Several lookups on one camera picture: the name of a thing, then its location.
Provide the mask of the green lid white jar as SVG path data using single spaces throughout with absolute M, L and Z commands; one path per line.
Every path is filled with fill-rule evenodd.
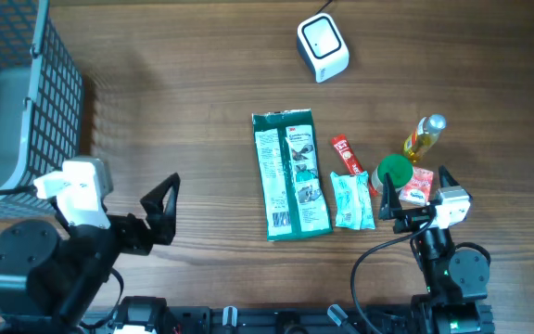
M 385 175 L 389 174 L 397 191 L 401 191 L 413 178 L 413 165 L 402 155 L 386 156 L 370 176 L 370 188 L 376 194 L 383 193 Z

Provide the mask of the yellow oil bottle silver cap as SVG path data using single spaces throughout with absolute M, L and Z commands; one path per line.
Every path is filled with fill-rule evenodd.
M 421 160 L 439 140 L 446 126 L 447 121 L 441 114 L 432 114 L 422 118 L 406 138 L 403 144 L 403 155 L 411 163 Z

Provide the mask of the red drink carton cup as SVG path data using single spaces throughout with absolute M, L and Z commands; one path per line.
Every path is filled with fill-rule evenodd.
M 414 167 L 413 176 L 400 191 L 399 199 L 414 205 L 425 206 L 429 200 L 433 179 L 432 171 Z

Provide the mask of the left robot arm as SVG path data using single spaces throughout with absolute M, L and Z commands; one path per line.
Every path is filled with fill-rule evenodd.
M 156 245 L 170 245 L 176 232 L 181 179 L 174 173 L 140 200 L 146 218 L 129 213 L 70 225 L 62 238 L 48 222 L 25 220 L 0 234 L 0 333 L 93 333 L 113 317 L 94 323 L 83 317 L 101 286 L 118 272 L 122 253 L 147 256 Z

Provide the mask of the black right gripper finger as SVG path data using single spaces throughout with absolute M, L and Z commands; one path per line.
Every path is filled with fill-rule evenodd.
M 440 188 L 437 190 L 439 200 L 471 200 L 472 196 L 452 177 L 449 170 L 439 167 Z
M 402 215 L 402 206 L 396 187 L 392 182 L 390 173 L 386 173 L 383 184 L 383 194 L 379 208 L 380 220 L 399 219 Z

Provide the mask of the green 3M gloves packet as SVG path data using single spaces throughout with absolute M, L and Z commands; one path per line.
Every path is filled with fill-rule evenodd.
M 297 240 L 332 233 L 312 111 L 254 114 L 252 130 L 267 239 Z

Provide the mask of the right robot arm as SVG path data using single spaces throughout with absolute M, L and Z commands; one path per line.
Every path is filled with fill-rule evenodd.
M 386 333 L 492 333 L 488 297 L 490 254 L 472 243 L 453 242 L 450 227 L 466 220 L 472 197 L 449 171 L 439 168 L 440 188 L 425 206 L 401 207 L 387 174 L 379 218 L 394 222 L 393 232 L 407 234 L 413 256 L 424 276 L 427 293 L 403 305 L 375 311 Z

